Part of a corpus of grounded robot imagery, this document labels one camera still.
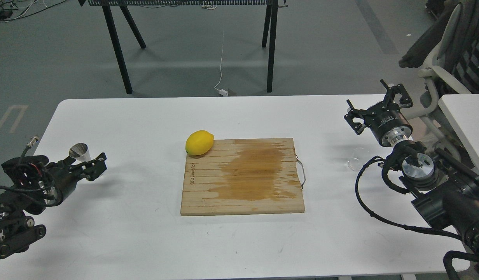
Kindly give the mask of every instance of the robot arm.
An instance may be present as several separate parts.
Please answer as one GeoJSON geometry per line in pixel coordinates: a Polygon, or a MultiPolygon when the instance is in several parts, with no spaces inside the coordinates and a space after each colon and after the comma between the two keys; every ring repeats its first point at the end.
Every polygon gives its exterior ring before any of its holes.
{"type": "MultiPolygon", "coordinates": [[[[355,109],[348,100],[348,113],[344,116],[351,128],[360,135],[365,128],[371,129],[378,143],[393,150],[386,159],[382,159],[381,177],[385,184],[398,193],[411,193],[415,199],[412,205],[422,218],[432,228],[401,226],[404,229],[415,230],[428,234],[441,234],[460,239],[468,246],[474,255],[450,251],[444,257],[444,264],[451,279],[458,276],[451,265],[452,258],[468,259],[479,262],[479,175],[467,166],[454,159],[441,149],[427,154],[426,147],[421,142],[410,138],[412,126],[400,112],[401,108],[412,106],[410,97],[403,85],[387,88],[383,101],[369,107],[367,110],[355,109]],[[401,94],[400,104],[394,103],[396,94],[401,94]],[[397,186],[389,178],[390,170],[402,172],[399,177],[405,188],[397,186]],[[443,231],[452,225],[459,235],[443,231]]],[[[372,162],[380,161],[373,158],[364,165],[357,177],[356,193],[358,195],[358,179],[366,167],[372,162]]],[[[374,212],[362,205],[371,216],[374,212]]],[[[382,217],[381,221],[389,222],[382,217]]]]}
{"type": "Polygon", "coordinates": [[[105,153],[77,165],[72,165],[75,159],[70,156],[57,163],[49,163],[46,156],[25,156],[33,143],[31,140],[21,157],[1,165],[14,184],[0,186],[6,190],[0,195],[0,259],[25,252],[30,244],[45,236],[46,227],[36,226],[24,211],[39,215],[47,207],[60,205],[78,181],[94,181],[107,168],[105,153]]]}

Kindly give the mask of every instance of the yellow lemon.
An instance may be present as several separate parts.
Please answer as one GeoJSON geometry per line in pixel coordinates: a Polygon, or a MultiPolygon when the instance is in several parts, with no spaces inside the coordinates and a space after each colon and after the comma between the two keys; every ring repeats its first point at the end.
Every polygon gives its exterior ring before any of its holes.
{"type": "Polygon", "coordinates": [[[213,134],[200,130],[189,135],[186,140],[186,152],[192,156],[206,153],[213,145],[213,134]]]}

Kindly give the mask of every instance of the chair armrest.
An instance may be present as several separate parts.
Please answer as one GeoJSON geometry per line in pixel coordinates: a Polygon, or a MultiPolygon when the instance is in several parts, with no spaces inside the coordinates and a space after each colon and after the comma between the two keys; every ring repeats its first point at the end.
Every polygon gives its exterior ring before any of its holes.
{"type": "Polygon", "coordinates": [[[460,81],[458,81],[451,73],[443,69],[440,66],[431,66],[425,69],[421,69],[418,72],[419,77],[426,78],[440,78],[444,81],[449,87],[451,87],[458,94],[471,94],[471,91],[467,89],[460,81]]]}

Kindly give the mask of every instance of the black table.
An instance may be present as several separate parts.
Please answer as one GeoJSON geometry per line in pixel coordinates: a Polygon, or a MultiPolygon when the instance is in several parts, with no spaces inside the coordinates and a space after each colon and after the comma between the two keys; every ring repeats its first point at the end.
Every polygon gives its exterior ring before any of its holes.
{"type": "MultiPolygon", "coordinates": [[[[82,6],[86,0],[79,0],[82,6]]],[[[262,36],[262,47],[267,46],[267,36],[270,30],[269,37],[269,60],[267,68],[267,92],[272,92],[272,75],[274,70],[274,49],[276,46],[276,25],[277,25],[277,9],[279,9],[279,0],[88,0],[91,6],[101,6],[103,13],[105,14],[105,20],[108,26],[108,32],[110,32],[110,38],[119,64],[120,74],[122,75],[122,81],[126,88],[127,94],[132,94],[133,87],[131,86],[131,80],[129,80],[129,74],[127,73],[126,62],[124,55],[122,54],[122,48],[120,47],[119,37],[117,30],[115,29],[115,23],[112,16],[110,6],[119,6],[124,14],[124,17],[129,23],[134,36],[138,40],[142,49],[146,48],[145,41],[143,40],[138,27],[134,23],[133,17],[127,6],[129,5],[266,5],[266,21],[264,22],[264,32],[262,36]]]]}

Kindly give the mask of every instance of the white table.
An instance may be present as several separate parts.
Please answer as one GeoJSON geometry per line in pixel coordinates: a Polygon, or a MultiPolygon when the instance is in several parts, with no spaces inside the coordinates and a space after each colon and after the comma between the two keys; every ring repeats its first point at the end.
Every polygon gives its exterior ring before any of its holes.
{"type": "MultiPolygon", "coordinates": [[[[85,142],[108,170],[82,181],[60,206],[36,217],[46,236],[0,261],[0,279],[206,279],[376,275],[444,271],[454,239],[385,225],[354,193],[355,147],[386,156],[371,131],[344,121],[383,96],[280,96],[66,100],[35,154],[51,161],[85,142]],[[224,138],[289,138],[305,165],[303,214],[181,217],[184,143],[205,129],[224,138]]],[[[378,167],[362,198],[399,223],[426,226],[411,195],[389,190],[378,167]]],[[[468,262],[455,261],[466,269],[468,262]]]]}
{"type": "Polygon", "coordinates": [[[479,94],[449,94],[438,102],[479,170],[479,94]]]}

